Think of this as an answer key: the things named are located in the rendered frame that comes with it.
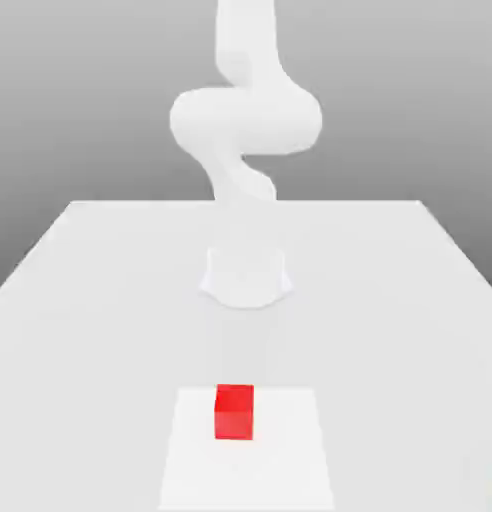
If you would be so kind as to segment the small red cube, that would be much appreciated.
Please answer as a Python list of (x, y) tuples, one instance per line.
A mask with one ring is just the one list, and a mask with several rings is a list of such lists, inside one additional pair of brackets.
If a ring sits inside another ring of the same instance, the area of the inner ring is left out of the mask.
[(252, 440), (254, 386), (218, 384), (214, 404), (214, 436), (220, 440)]

